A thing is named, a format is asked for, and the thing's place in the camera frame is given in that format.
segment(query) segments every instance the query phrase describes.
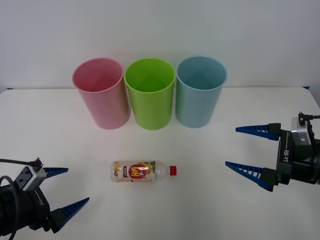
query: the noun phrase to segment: plastic bottle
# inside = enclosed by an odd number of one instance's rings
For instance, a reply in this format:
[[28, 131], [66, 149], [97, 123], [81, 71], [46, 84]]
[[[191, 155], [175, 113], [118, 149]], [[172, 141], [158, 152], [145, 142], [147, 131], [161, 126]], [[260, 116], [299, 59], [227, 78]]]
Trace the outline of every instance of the plastic bottle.
[[177, 175], [176, 166], [160, 161], [114, 161], [111, 179], [115, 182], [156, 182]]

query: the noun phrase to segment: pink cup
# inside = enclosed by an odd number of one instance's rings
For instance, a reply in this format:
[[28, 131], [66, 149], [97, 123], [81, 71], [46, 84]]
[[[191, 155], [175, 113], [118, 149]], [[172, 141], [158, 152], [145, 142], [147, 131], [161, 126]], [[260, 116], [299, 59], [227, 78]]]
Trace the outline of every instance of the pink cup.
[[100, 128], [117, 129], [130, 117], [123, 77], [121, 64], [111, 58], [91, 59], [73, 73], [73, 85]]

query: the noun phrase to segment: white wall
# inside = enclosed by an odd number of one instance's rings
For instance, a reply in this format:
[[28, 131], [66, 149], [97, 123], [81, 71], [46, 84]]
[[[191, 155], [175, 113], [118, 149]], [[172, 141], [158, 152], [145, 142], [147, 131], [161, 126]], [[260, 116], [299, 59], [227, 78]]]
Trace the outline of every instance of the white wall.
[[319, 13], [319, 0], [0, 0], [0, 87], [72, 87], [94, 57], [193, 55], [222, 61], [227, 86], [309, 86]]

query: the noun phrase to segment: light blue cup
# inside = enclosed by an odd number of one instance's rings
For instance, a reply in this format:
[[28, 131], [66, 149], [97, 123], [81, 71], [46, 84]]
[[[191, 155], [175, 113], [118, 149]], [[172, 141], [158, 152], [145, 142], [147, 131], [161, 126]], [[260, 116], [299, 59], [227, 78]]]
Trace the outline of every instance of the light blue cup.
[[176, 119], [188, 128], [207, 125], [227, 81], [227, 70], [211, 57], [193, 56], [179, 64], [176, 75]]

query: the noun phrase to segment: white tabletop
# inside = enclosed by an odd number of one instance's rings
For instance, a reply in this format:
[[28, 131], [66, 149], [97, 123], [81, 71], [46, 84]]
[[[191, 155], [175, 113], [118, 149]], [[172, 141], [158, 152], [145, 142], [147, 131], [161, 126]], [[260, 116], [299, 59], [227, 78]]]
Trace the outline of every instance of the white tabletop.
[[[58, 233], [28, 227], [17, 240], [314, 240], [320, 236], [320, 186], [291, 180], [268, 192], [225, 161], [276, 167], [278, 143], [235, 127], [282, 123], [299, 111], [320, 114], [302, 87], [224, 88], [209, 125], [189, 129], [172, 115], [160, 130], [95, 125], [74, 89], [8, 90], [0, 94], [0, 157], [66, 167], [43, 182], [51, 210], [90, 197]], [[320, 120], [312, 122], [317, 138]], [[177, 166], [157, 183], [114, 183], [114, 160]], [[0, 176], [22, 166], [0, 163]]]

